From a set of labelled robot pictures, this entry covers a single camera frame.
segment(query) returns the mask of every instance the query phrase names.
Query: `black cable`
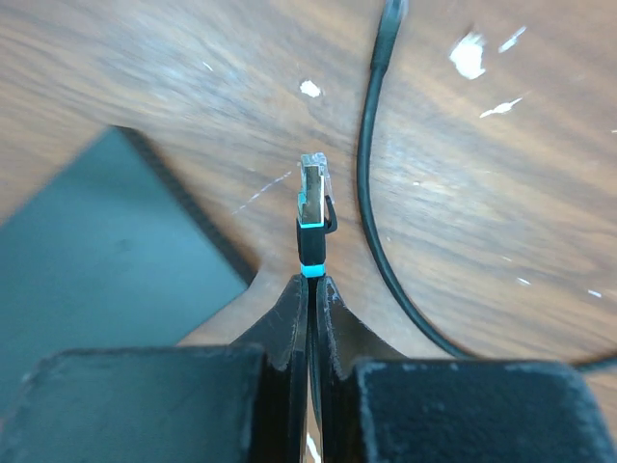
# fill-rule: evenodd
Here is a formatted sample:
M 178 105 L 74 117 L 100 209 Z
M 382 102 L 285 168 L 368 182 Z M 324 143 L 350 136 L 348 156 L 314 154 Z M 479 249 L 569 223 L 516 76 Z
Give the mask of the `black cable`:
M 379 233 L 377 233 L 377 225 L 375 224 L 373 207 L 370 201 L 370 153 L 375 116 L 379 104 L 379 93 L 382 89 L 382 83 L 384 82 L 386 71 L 388 70 L 389 59 L 392 55 L 398 28 L 406 13 L 406 8 L 407 0 L 388 0 L 382 13 L 377 39 L 375 40 L 375 46 L 373 48 L 373 57 L 370 64 L 370 79 L 368 81 L 366 98 L 364 100 L 364 110 L 362 112 L 360 138 L 358 140 L 358 159 L 356 164 L 356 187 L 360 216 L 362 219 L 362 230 L 368 248 L 379 269 L 379 273 L 384 279 L 384 283 L 386 283 L 386 286 L 396 302 L 398 302 L 403 311 L 422 334 L 443 351 L 457 359 L 481 359 L 484 357 L 456 344 L 441 333 L 409 298 L 405 289 L 403 289 L 403 286 L 396 278 L 396 274 L 394 270 L 392 270 L 388 257 L 384 252 L 384 248 L 379 239 Z M 572 363 L 571 365 L 585 373 L 617 367 L 617 353 L 611 353 L 598 359 Z

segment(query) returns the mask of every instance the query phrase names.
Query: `scratch on wood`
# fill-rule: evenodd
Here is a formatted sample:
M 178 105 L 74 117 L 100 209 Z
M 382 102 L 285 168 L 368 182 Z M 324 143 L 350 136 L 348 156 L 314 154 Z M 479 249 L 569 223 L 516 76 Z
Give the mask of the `scratch on wood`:
M 505 41 L 497 50 L 499 53 L 503 53 L 504 51 L 509 50 L 510 48 L 512 48 L 514 45 L 517 44 L 517 41 L 519 41 L 519 37 L 521 36 L 521 34 L 527 30 L 526 26 L 523 26 L 521 29 L 519 29 L 517 32 L 515 32 L 512 37 L 510 39 L 508 39 L 507 41 Z
M 268 183 L 266 186 L 264 186 L 263 188 L 261 188 L 259 191 L 257 191 L 254 195 L 251 196 L 251 198 L 246 201 L 245 204 L 242 204 L 240 207 L 238 207 L 237 209 L 235 209 L 231 215 L 235 215 L 238 212 L 240 212 L 242 209 L 244 209 L 247 205 L 249 205 L 250 203 L 252 203 L 253 201 L 255 201 L 257 198 L 259 198 L 259 196 L 261 196 L 262 193 L 264 193 L 268 188 L 270 188 L 271 186 L 279 183 L 280 181 L 285 180 L 287 177 L 289 177 L 291 175 L 291 171 L 287 172 L 286 174 L 280 176 L 279 178 L 275 178 L 273 181 L 271 181 L 270 183 Z
M 321 455 L 319 454 L 319 450 L 317 450 L 317 446 L 315 445 L 315 441 L 312 440 L 310 434 L 307 433 L 307 447 L 310 452 L 310 456 L 315 463 L 321 463 Z
M 514 105 L 517 104 L 521 100 L 522 100 L 522 98 L 517 98 L 517 99 L 515 99 L 513 101 L 510 101 L 510 102 L 505 102 L 505 103 L 498 104 L 494 109 L 489 109 L 488 111 L 483 112 L 480 115 L 480 119 L 486 118 L 487 116 L 491 116 L 492 114 L 505 114 L 505 113 L 509 113 L 512 110 L 512 108 L 514 107 Z

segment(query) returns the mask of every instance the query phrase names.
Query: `black foam block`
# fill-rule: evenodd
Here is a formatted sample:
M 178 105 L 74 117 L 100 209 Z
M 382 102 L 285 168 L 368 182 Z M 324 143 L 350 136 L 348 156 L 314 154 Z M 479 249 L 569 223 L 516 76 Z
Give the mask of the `black foam block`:
M 366 362 L 364 461 L 615 463 L 582 377 L 552 362 Z
M 250 461 L 263 366 L 256 346 L 56 355 L 24 382 L 0 461 Z
M 0 228 L 0 416 L 41 357 L 172 345 L 254 275 L 146 141 L 109 129 Z

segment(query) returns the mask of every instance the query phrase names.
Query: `dark gray mat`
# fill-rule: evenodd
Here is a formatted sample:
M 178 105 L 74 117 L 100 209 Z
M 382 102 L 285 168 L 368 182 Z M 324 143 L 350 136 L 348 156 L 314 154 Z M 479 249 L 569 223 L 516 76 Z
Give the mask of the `dark gray mat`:
M 38 359 L 181 340 L 255 273 L 114 127 L 0 228 L 0 416 Z

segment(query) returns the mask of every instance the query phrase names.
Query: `white paint spot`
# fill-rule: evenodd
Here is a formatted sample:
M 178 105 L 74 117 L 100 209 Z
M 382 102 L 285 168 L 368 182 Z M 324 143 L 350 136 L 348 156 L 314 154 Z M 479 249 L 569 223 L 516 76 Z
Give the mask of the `white paint spot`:
M 321 463 L 321 455 L 319 455 L 319 450 L 317 450 L 317 446 L 315 445 L 315 441 L 312 440 L 310 434 L 307 433 L 307 447 L 310 452 L 310 456 L 315 463 Z
M 472 80 L 482 75 L 482 52 L 486 44 L 482 34 L 469 32 L 452 49 L 450 61 L 463 77 Z
M 311 98 L 317 98 L 321 95 L 321 89 L 317 87 L 312 80 L 305 80 L 302 84 L 300 84 L 300 92 L 310 96 Z
M 497 50 L 499 53 L 503 53 L 504 51 L 509 50 L 510 48 L 512 48 L 514 45 L 517 44 L 517 41 L 519 41 L 519 37 L 521 36 L 521 34 L 527 30 L 526 26 L 523 26 L 521 29 L 519 29 L 517 32 L 514 33 L 514 35 L 508 39 L 507 41 L 505 41 L 503 43 L 502 46 L 499 47 L 499 49 Z
M 287 177 L 289 177 L 291 175 L 291 171 L 289 171 L 288 173 L 286 173 L 284 176 L 280 176 L 279 178 L 274 179 L 273 181 L 271 181 L 270 183 L 268 183 L 266 186 L 264 186 L 263 188 L 261 188 L 259 191 L 257 191 L 254 195 L 251 196 L 251 198 L 246 201 L 245 204 L 242 204 L 240 207 L 238 207 L 237 209 L 235 209 L 231 215 L 235 215 L 238 212 L 240 212 L 242 209 L 244 209 L 247 205 L 249 205 L 250 203 L 252 203 L 254 200 L 256 200 L 257 198 L 259 198 L 259 196 L 261 196 L 261 193 L 265 192 L 268 188 L 270 188 L 272 185 L 279 183 L 280 181 L 285 180 Z
M 483 112 L 480 115 L 480 119 L 486 118 L 487 116 L 491 116 L 492 114 L 505 114 L 510 112 L 515 104 L 521 101 L 522 98 L 517 98 L 514 101 L 510 101 L 509 103 L 501 103 L 498 104 L 494 109 L 489 109 L 488 111 Z

